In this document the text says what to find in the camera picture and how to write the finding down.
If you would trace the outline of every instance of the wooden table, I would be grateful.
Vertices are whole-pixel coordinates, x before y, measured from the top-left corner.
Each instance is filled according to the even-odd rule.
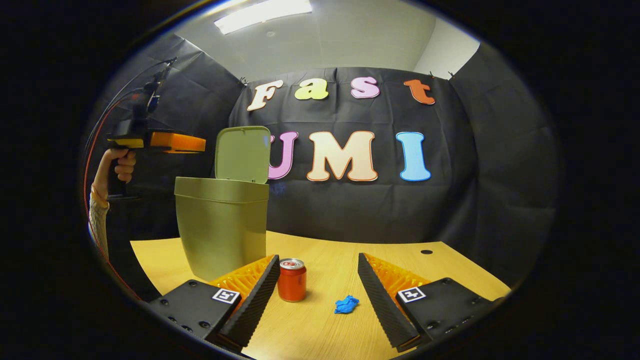
[[[189,279],[179,238],[132,241],[151,283],[164,295]],[[422,254],[431,250],[432,254]],[[390,359],[391,347],[358,276],[358,253],[366,252],[424,278],[450,277],[478,295],[495,300],[509,287],[442,242],[365,244],[315,240],[267,232],[267,254],[298,258],[307,267],[307,298],[286,302],[274,290],[260,324],[243,353],[262,359]],[[334,314],[335,302],[360,300],[350,314]]]

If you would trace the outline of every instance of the green trash can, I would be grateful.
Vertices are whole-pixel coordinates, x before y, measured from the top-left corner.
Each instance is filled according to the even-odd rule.
[[[206,281],[266,256],[271,133],[230,127],[216,142],[215,179],[175,178],[175,210],[191,271]]]

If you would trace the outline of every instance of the human hand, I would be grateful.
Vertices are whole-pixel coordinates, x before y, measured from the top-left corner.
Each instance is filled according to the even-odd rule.
[[[104,200],[109,196],[109,167],[115,159],[118,159],[118,165],[115,167],[118,179],[128,183],[131,181],[133,166],[136,164],[136,153],[129,149],[108,149],[104,152],[93,180],[95,192]]]

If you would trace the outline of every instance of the ceiling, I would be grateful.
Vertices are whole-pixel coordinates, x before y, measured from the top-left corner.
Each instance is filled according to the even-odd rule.
[[[227,35],[215,26],[221,17],[261,1],[189,19],[174,32],[237,78],[255,81],[325,67],[413,71],[436,20],[402,0],[310,0],[312,13],[269,20]]]

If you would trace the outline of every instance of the blue rubber glove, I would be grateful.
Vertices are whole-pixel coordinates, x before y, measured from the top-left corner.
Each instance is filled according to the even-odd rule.
[[[358,305],[360,301],[351,295],[348,295],[344,300],[338,300],[335,302],[334,314],[348,314],[353,311],[353,308]]]

